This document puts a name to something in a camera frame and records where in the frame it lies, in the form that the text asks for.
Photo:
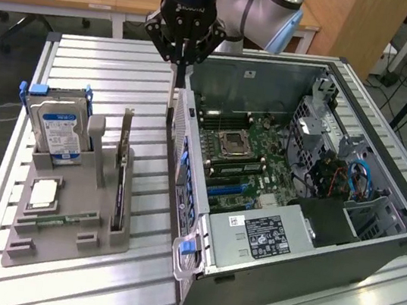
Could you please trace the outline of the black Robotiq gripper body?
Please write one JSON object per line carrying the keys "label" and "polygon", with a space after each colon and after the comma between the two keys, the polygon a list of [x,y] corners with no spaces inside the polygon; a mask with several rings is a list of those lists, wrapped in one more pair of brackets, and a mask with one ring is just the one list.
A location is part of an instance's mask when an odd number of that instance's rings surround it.
{"label": "black Robotiq gripper body", "polygon": [[217,19],[216,0],[162,0],[160,12],[175,39],[201,41]]}

